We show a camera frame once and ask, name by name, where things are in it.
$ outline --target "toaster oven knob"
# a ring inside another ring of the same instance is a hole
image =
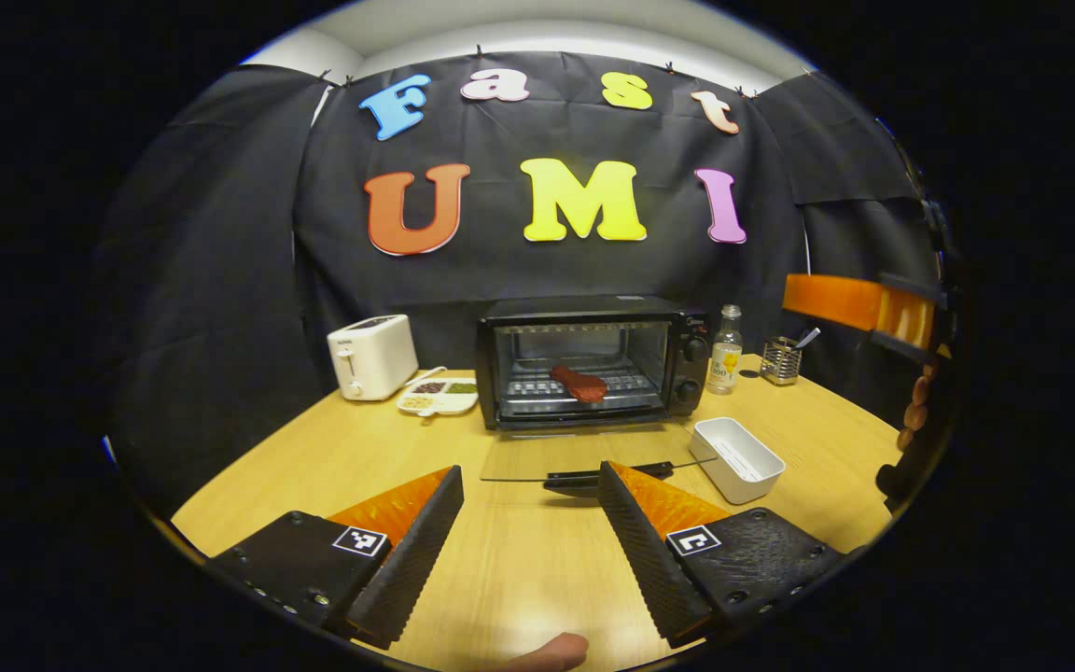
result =
[[[687,380],[675,390],[675,398],[678,399],[679,403],[694,404],[696,401],[699,401],[700,392],[699,383],[696,383],[694,380]]]
[[[704,361],[710,356],[707,341],[696,337],[683,346],[683,358],[687,361]]]

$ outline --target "glass bottle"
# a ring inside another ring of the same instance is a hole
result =
[[[732,303],[720,311],[720,330],[712,345],[712,360],[707,366],[707,391],[713,395],[731,395],[737,384],[737,358],[741,357],[741,306]]]

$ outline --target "metal cutlery holder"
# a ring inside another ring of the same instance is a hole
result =
[[[799,380],[799,364],[803,361],[803,351],[796,351],[798,341],[784,335],[765,341],[762,351],[762,377],[776,386],[792,386]]]

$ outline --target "blue letter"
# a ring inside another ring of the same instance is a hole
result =
[[[400,84],[393,84],[389,88],[381,90],[379,94],[368,96],[359,103],[360,110],[371,110],[379,123],[376,140],[388,140],[421,120],[421,112],[405,110],[405,106],[420,108],[424,105],[426,94],[421,94],[418,86],[426,86],[429,83],[429,76],[414,74]]]

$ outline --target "human hand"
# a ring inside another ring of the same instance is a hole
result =
[[[505,661],[489,672],[567,672],[588,659],[588,640],[583,634],[562,633],[536,650]]]

